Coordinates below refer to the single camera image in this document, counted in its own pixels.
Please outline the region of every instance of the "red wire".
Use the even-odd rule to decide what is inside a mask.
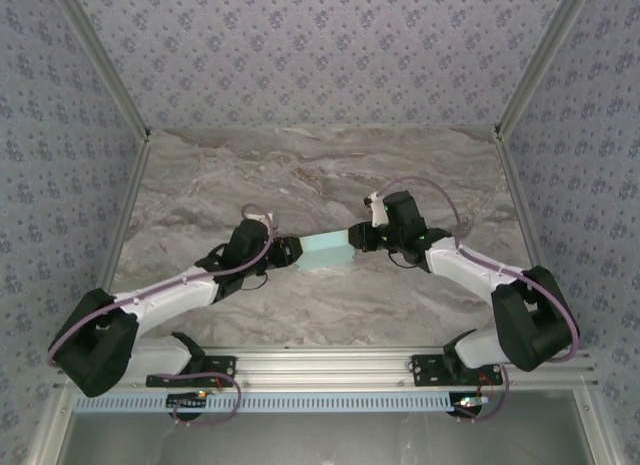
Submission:
[[[491,401],[493,399],[493,382],[489,379],[489,377],[487,377],[484,373],[478,373],[478,378],[480,378],[480,381],[485,381],[489,384],[489,386],[491,387],[491,394],[489,395],[489,401]],[[480,396],[480,390],[482,389],[482,385],[480,385],[478,387],[478,394],[476,396]]]
[[[496,416],[500,412],[500,410],[504,408],[504,405],[507,402],[507,394],[509,393],[509,388],[510,388],[509,374],[507,373],[507,369],[504,366],[501,366],[500,368],[502,369],[502,375],[504,377],[504,395],[502,395],[502,398],[500,398],[500,401],[498,402],[498,406],[493,411],[489,412],[489,414],[485,415],[484,417],[477,417],[476,415],[472,414],[470,411],[466,410],[464,407],[453,407],[453,408],[456,411],[466,415],[466,419],[471,422],[486,422],[487,420]],[[489,377],[485,376],[484,378],[480,378],[480,380],[486,380],[487,382],[489,382],[489,384],[491,384],[491,391],[493,394],[493,383],[491,383],[491,380],[489,380]]]

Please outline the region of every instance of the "black mounting clamp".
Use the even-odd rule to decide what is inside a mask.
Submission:
[[[191,359],[178,375],[190,375],[193,373],[217,372],[235,378],[237,359],[233,356],[206,355],[204,350],[184,333],[174,332],[173,337],[186,345]],[[184,378],[166,379],[156,375],[147,376],[146,386],[149,388],[230,388],[233,385],[227,380],[216,378]]]
[[[502,385],[502,369],[500,365],[485,365],[480,368],[467,368],[456,353],[455,346],[461,339],[473,333],[469,330],[454,338],[443,347],[437,355],[414,355],[411,357],[411,372],[416,387],[469,386],[479,387],[483,377],[493,385]]]
[[[207,396],[206,394],[201,394],[200,392],[187,392],[187,393],[170,393],[167,395],[166,400],[164,401],[164,405],[169,412],[169,415],[173,417],[174,413],[178,420],[183,422],[190,422],[191,420],[195,420],[202,413],[197,412],[178,412],[174,411],[177,408],[188,408],[190,410],[201,410],[207,406]]]

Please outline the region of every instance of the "light blue foam block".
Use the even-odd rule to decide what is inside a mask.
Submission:
[[[300,238],[302,256],[296,262],[298,270],[335,267],[353,262],[355,248],[349,244],[349,231],[320,233]]]

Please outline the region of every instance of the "aluminum frame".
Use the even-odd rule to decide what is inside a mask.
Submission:
[[[416,354],[441,353],[434,347],[209,347],[208,355],[237,357],[236,379],[250,392],[388,392],[416,393],[409,369]],[[604,409],[602,393],[585,351],[567,363],[545,363],[533,372],[507,367],[513,393],[519,391],[573,390],[582,425],[596,465],[624,464],[622,451],[613,435]],[[79,389],[70,381],[58,383],[49,398],[34,436],[27,465],[55,464],[60,457],[65,434]],[[425,391],[459,391],[465,387],[428,387]],[[171,389],[172,393],[186,389]],[[112,394],[157,393],[148,389],[142,377],[121,382]]]
[[[508,140],[587,0],[561,0],[498,121]]]
[[[109,241],[109,248],[107,248],[107,258],[102,264],[100,269],[100,275],[98,276],[97,286],[109,291],[113,278],[116,275],[116,268],[122,253],[122,247],[124,245],[124,238],[131,221],[131,215],[133,214],[133,207],[136,204],[138,198],[138,191],[142,185],[142,178],[147,168],[147,160],[149,159],[149,153],[151,149],[149,147],[149,140],[145,137],[140,145],[140,150],[136,155],[136,160],[133,165],[133,172],[129,183],[127,185],[127,191],[122,201],[122,207],[120,208],[120,214],[118,215],[118,221],[116,227]]]
[[[82,43],[85,52],[93,62],[93,66],[102,77],[105,86],[109,92],[111,92],[124,119],[138,138],[144,140],[147,137],[147,127],[144,124],[142,116],[122,78],[118,75],[107,50],[98,38],[91,19],[82,7],[80,0],[56,1],[60,5],[60,8],[62,8],[64,15],[69,21],[69,25],[76,33],[80,43]]]

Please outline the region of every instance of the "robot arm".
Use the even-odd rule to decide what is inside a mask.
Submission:
[[[267,239],[268,228],[259,219],[247,218],[236,227],[229,243],[216,247],[173,278],[113,296],[101,288],[88,292],[53,340],[50,356],[85,395],[101,395],[125,375],[130,359],[136,360],[134,345],[143,334],[188,310],[224,299],[238,291],[247,276],[289,266],[302,254],[298,238],[276,238],[261,260],[242,267],[260,253]],[[225,273],[238,268],[244,269]],[[78,328],[91,315],[97,316]],[[77,331],[62,340],[75,328]],[[168,348],[177,354],[168,357],[165,350],[164,358],[159,356],[156,361],[161,368],[150,371],[178,373],[190,359],[193,344],[188,343],[188,337],[174,334],[171,340],[177,349]]]
[[[556,297],[577,330],[548,270],[540,266],[522,270],[463,249],[449,232],[426,226],[407,191],[384,199],[373,194],[365,204],[371,207],[372,221],[349,229],[351,245],[364,252],[382,249],[401,253],[408,263],[458,283],[493,307],[494,328],[469,331],[444,347],[452,375],[509,362],[531,371],[571,345],[570,327],[563,314],[521,281],[533,281]]]

